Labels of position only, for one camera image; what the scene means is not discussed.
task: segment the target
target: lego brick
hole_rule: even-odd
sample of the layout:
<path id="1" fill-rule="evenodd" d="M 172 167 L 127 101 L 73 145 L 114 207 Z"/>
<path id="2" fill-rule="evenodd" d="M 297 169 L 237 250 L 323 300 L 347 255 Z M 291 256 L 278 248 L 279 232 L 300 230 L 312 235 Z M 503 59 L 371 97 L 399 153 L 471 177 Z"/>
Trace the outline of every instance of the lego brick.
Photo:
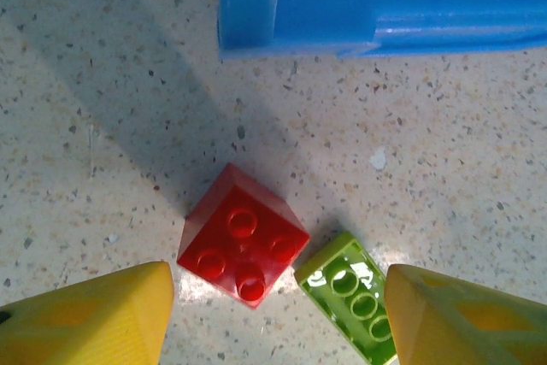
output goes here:
<path id="1" fill-rule="evenodd" d="M 228 164 L 188 215 L 177 263 L 255 309 L 308 242 L 283 199 Z"/>
<path id="2" fill-rule="evenodd" d="M 370 365 L 397 357 L 385 312 L 385 277 L 350 233 L 308 260 L 295 278 Z"/>
<path id="3" fill-rule="evenodd" d="M 0 307 L 0 365 L 156 365 L 174 287 L 149 262 Z"/>
<path id="4" fill-rule="evenodd" d="M 401 365 L 547 363 L 547 305 L 396 264 L 385 306 Z"/>

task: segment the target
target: blue plastic object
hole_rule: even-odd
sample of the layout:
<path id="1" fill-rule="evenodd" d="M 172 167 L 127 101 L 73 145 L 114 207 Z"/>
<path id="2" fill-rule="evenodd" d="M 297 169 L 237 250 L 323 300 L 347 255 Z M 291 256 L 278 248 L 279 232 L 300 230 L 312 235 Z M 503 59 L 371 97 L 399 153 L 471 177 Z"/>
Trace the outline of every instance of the blue plastic object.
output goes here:
<path id="1" fill-rule="evenodd" d="M 221 58 L 392 56 L 547 44 L 547 0 L 221 0 Z"/>

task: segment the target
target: yellow plastic object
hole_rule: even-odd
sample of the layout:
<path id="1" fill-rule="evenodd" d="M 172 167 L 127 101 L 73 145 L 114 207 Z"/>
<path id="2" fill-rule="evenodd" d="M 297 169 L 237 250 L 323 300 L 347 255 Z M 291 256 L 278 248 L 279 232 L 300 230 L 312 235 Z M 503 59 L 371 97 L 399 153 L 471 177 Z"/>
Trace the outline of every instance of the yellow plastic object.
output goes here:
<path id="1" fill-rule="evenodd" d="M 401 365 L 547 364 L 547 306 L 391 265 L 385 306 Z"/>
<path id="2" fill-rule="evenodd" d="M 174 299 L 149 262 L 0 308 L 0 365 L 157 365 Z"/>

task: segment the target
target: red lego brick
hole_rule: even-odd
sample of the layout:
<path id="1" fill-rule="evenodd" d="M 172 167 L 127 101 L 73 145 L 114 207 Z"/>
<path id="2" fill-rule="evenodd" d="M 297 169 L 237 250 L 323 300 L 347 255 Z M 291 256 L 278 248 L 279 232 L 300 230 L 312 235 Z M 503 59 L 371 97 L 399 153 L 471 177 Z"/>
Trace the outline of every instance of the red lego brick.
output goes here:
<path id="1" fill-rule="evenodd" d="M 228 164 L 186 218 L 177 263 L 255 309 L 308 242 L 283 199 Z"/>

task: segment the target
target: green lego brick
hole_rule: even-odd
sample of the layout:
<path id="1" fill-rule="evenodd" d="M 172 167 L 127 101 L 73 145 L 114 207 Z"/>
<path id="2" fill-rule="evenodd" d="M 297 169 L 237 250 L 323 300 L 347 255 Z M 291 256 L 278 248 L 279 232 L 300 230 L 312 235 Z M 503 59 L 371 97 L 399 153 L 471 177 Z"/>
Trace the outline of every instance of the green lego brick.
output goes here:
<path id="1" fill-rule="evenodd" d="M 350 233 L 340 234 L 294 276 L 370 365 L 397 357 L 385 312 L 385 276 Z"/>

